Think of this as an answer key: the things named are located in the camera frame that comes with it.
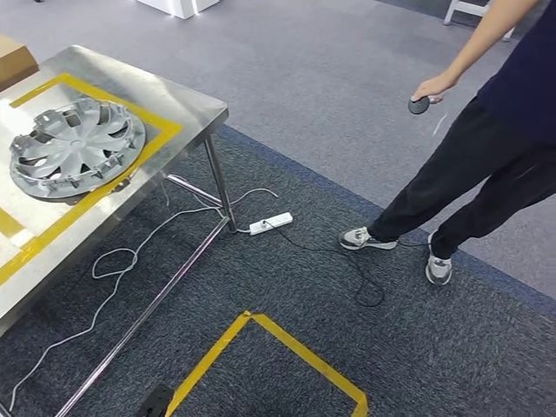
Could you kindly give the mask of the person's hand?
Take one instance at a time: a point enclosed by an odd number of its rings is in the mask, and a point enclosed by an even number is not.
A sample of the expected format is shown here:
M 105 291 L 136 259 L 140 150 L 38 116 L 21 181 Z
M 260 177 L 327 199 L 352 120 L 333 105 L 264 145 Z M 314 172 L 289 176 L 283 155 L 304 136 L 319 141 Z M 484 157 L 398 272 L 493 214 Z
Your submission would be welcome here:
M 439 103 L 443 100 L 444 91 L 453 88 L 459 79 L 447 71 L 429 78 L 420 83 L 410 97 L 413 103 L 423 97 L 428 97 L 431 103 Z

